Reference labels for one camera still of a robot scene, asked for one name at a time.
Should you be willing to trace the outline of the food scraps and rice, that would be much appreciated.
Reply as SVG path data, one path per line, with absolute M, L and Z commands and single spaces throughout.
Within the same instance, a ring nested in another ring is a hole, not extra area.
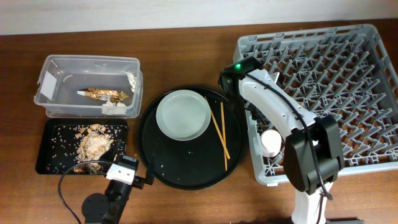
M 114 138 L 107 134 L 108 128 L 101 124 L 91 124 L 79 127 L 75 138 L 79 140 L 76 150 L 77 163 L 98 161 L 100 157 L 110 150 Z

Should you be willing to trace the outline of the white napkin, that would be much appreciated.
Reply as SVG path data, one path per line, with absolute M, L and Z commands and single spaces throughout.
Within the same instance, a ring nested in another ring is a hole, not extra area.
M 130 71 L 124 73 L 126 74 L 129 84 L 131 86 L 131 91 L 134 93 L 137 83 L 137 77 L 135 76 L 135 74 L 133 74 Z M 103 104 L 102 108 L 102 113 L 105 115 L 118 115 L 118 114 L 124 115 L 126 114 L 126 111 L 127 111 L 127 106 L 121 102 L 116 103 L 116 102 L 107 101 L 105 104 Z

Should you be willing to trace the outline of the grey round plate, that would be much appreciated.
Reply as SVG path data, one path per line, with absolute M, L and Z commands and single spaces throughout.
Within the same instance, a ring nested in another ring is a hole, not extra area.
M 155 118 L 167 137 L 189 141 L 205 132 L 210 123 L 211 109 L 201 94 L 192 90 L 176 90 L 161 99 Z

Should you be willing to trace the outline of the brown snack wrapper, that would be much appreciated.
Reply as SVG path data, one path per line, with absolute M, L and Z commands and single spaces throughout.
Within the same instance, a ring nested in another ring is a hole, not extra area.
M 95 100 L 119 102 L 127 99 L 129 96 L 123 91 L 117 90 L 105 90 L 98 88 L 87 88 L 84 90 L 78 90 L 78 95 L 89 97 Z

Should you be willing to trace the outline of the pink cup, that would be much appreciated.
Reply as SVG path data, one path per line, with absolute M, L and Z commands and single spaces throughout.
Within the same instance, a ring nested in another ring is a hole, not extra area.
M 275 157 L 281 150 L 282 137 L 278 131 L 270 129 L 261 134 L 264 157 Z

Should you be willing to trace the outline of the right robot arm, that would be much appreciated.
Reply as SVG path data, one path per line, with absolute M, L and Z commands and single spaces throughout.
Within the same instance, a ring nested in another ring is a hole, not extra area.
M 269 73 L 254 57 L 220 73 L 220 88 L 238 105 L 260 111 L 285 141 L 284 172 L 295 187 L 292 223 L 327 223 L 326 202 L 344 166 L 340 128 L 331 115 L 305 109 L 280 87 L 279 74 Z

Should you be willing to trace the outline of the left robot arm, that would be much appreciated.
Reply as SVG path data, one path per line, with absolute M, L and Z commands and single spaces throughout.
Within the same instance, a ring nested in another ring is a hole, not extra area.
M 118 223 L 132 189 L 143 189 L 154 183 L 155 158 L 149 162 L 145 177 L 136 175 L 139 161 L 129 156 L 116 156 L 121 143 L 106 151 L 99 160 L 106 164 L 105 177 L 110 180 L 103 194 L 89 195 L 81 206 L 85 223 Z

